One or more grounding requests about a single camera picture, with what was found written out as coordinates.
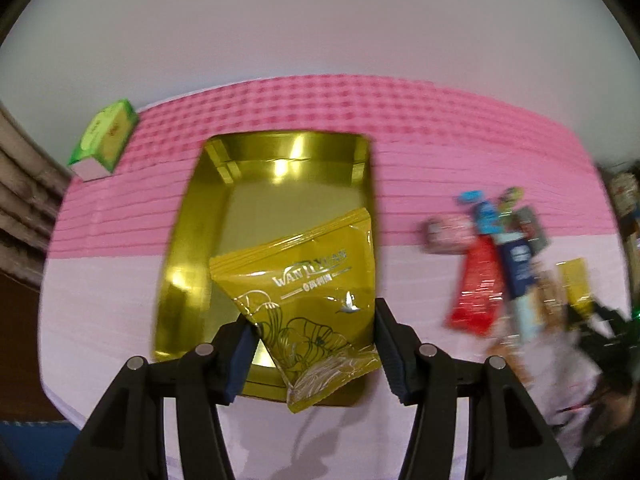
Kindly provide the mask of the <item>yellow flower snack bag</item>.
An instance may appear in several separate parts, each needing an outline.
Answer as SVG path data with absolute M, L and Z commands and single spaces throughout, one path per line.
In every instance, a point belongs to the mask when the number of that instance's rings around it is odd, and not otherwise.
M 565 260 L 556 264 L 567 303 L 582 317 L 593 314 L 593 296 L 584 258 Z

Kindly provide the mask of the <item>blue soda cracker pack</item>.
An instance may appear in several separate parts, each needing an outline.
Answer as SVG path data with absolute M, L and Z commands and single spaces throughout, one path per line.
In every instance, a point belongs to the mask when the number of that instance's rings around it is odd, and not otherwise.
M 524 234 L 500 233 L 494 239 L 515 327 L 521 342 L 530 341 L 538 335 L 541 326 L 533 294 L 536 278 L 532 267 L 532 251 Z

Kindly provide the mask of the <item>red clear snack pack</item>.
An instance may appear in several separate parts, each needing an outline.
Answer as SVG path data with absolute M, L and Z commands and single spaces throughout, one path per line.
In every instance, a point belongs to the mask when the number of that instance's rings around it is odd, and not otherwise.
M 494 240 L 477 237 L 466 253 L 462 279 L 447 324 L 486 337 L 503 307 L 504 283 Z

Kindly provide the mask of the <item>dark sesame bar pack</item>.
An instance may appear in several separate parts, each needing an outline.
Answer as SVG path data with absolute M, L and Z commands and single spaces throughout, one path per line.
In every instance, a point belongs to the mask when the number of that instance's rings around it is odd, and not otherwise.
M 542 227 L 538 214 L 531 206 L 524 206 L 515 211 L 515 222 L 524 233 L 532 255 L 539 255 L 549 245 L 549 240 Z

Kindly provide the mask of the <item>green yellow candy packet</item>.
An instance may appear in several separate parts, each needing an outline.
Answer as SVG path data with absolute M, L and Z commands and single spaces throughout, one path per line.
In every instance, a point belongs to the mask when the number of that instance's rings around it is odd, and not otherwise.
M 498 198 L 498 213 L 500 218 L 509 217 L 513 214 L 515 206 L 524 197 L 524 188 L 511 186 L 507 188 Z

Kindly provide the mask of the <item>light blue candy packet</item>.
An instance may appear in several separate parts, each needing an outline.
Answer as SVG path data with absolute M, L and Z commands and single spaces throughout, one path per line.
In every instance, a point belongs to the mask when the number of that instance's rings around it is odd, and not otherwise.
M 497 207 L 482 191 L 463 192 L 458 196 L 458 203 L 472 207 L 472 217 L 478 234 L 496 235 L 503 231 Z

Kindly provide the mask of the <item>pink white candy packet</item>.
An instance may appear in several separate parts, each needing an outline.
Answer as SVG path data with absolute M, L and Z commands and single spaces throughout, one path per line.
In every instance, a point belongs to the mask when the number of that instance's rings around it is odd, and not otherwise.
M 424 223 L 425 246 L 435 254 L 463 254 L 476 240 L 475 226 L 466 214 L 442 214 Z

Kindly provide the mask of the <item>clear fried twist bag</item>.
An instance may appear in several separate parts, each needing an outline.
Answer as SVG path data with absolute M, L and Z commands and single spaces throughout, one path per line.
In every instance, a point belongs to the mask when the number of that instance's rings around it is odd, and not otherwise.
M 535 284 L 538 310 L 544 322 L 544 329 L 564 330 L 566 322 L 565 301 L 561 289 L 548 271 L 536 275 Z

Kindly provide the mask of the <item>blue floor mat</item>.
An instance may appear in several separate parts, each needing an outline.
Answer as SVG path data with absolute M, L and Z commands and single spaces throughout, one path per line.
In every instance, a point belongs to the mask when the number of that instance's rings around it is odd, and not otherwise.
M 1 478 L 56 479 L 79 430 L 58 422 L 2 422 Z

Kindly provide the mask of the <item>pink checked tablecloth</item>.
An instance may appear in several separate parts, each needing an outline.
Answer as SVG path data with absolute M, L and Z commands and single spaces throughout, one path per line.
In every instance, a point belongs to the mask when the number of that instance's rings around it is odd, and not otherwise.
M 613 211 L 578 137 L 528 110 L 423 81 L 296 76 L 188 94 L 147 108 L 111 177 L 68 188 L 40 296 L 43 390 L 82 425 L 126 359 L 149 356 L 160 268 L 186 184 L 211 136 L 260 130 L 354 132 L 373 144 L 378 284 L 394 315 L 461 359 L 484 344 L 444 324 L 460 260 L 420 248 L 420 223 L 457 196 L 524 188 L 553 269 L 588 263 L 594 294 L 627 310 Z

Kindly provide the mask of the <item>beige patterned curtain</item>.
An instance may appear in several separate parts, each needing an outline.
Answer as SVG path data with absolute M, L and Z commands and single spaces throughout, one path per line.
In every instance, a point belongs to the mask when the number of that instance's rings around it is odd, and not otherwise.
M 70 176 L 1 111 L 1 272 L 41 286 Z

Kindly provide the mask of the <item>red gold toffee tin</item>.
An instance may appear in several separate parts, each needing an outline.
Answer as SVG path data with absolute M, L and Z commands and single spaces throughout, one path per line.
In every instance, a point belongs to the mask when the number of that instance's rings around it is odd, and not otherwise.
M 213 341 L 224 324 L 246 320 L 213 281 L 210 258 L 308 231 L 359 208 L 371 216 L 374 247 L 371 147 L 364 136 L 264 131 L 208 140 L 171 233 L 154 356 L 178 359 Z M 353 404 L 366 376 L 320 403 Z M 259 335 L 240 394 L 286 403 L 286 385 Z

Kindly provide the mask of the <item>green tissue box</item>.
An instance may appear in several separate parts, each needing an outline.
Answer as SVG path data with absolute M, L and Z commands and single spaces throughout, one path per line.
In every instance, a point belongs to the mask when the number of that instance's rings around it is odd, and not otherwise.
M 126 99 L 102 108 L 77 142 L 68 168 L 84 182 L 109 177 L 138 123 L 139 115 Z

